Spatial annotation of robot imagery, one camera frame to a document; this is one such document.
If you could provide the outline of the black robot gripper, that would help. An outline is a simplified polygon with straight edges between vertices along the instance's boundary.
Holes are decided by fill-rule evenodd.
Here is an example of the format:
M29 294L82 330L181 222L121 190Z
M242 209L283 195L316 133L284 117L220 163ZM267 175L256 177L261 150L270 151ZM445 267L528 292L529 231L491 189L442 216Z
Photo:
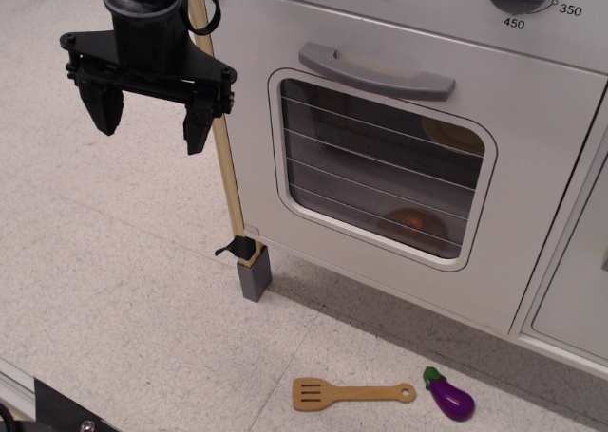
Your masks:
M124 109L124 93L186 105L187 154L202 152L213 120L231 112L236 71L203 52L181 17L113 19L112 30L65 33L67 76L99 131L112 136Z

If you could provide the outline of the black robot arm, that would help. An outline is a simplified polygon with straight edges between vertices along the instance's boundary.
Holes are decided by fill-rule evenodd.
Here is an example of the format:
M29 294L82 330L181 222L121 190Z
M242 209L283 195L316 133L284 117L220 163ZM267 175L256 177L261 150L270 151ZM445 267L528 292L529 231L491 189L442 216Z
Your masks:
M188 0L103 0L112 16L108 31L66 33L67 76L96 127L115 133L124 93L181 103L183 137L191 155L202 151L216 118L231 112L236 71L200 50L191 37L219 25L221 12L202 28L188 15Z

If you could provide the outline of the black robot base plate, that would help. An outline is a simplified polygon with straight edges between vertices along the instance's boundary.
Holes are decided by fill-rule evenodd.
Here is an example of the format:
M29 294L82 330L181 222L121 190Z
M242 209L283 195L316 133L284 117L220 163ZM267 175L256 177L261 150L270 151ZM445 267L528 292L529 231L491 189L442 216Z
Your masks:
M34 378L1 380L2 431L119 431L107 420Z

